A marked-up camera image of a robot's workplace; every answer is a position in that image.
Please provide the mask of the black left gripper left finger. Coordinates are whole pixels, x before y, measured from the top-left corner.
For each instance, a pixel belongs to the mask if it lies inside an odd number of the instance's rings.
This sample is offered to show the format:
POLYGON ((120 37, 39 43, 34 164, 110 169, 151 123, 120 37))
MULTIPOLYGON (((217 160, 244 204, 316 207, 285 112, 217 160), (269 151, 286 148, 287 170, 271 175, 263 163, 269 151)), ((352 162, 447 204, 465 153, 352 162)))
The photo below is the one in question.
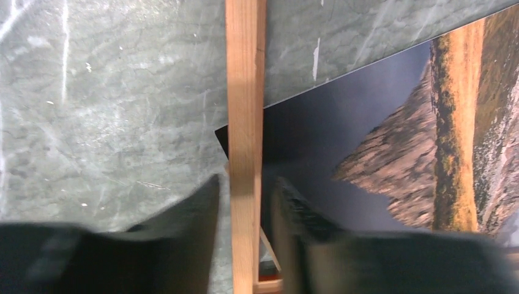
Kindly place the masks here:
POLYGON ((211 176, 122 232, 63 222, 1 224, 2 293, 206 293, 220 204, 211 176))

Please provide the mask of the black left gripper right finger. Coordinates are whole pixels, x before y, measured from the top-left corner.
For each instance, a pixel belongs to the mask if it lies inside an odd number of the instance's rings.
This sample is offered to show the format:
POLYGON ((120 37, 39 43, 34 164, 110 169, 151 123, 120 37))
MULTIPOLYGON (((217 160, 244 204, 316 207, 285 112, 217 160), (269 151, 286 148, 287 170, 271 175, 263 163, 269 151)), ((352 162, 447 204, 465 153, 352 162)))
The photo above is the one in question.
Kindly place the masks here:
POLYGON ((271 225, 283 293, 518 292, 513 263, 483 235, 344 230, 284 178, 271 225))

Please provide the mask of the glossy mountain landscape photo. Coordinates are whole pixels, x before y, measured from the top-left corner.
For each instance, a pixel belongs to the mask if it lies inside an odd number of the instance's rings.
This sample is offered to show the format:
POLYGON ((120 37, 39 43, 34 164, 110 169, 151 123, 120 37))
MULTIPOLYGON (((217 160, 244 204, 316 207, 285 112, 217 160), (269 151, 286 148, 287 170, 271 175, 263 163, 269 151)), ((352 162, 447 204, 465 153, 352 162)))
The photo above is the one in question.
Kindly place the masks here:
POLYGON ((517 246, 518 6, 267 107, 270 241, 279 177, 342 228, 446 228, 467 209, 517 246))

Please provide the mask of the wooden picture frame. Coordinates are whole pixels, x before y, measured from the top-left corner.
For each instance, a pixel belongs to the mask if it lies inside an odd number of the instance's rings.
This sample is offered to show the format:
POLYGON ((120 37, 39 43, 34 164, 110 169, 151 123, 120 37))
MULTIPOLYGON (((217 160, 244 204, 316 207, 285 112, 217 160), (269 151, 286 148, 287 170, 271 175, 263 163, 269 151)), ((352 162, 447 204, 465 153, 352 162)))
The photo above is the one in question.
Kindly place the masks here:
POLYGON ((278 293, 259 280, 266 1, 226 1, 231 251, 235 293, 278 293))

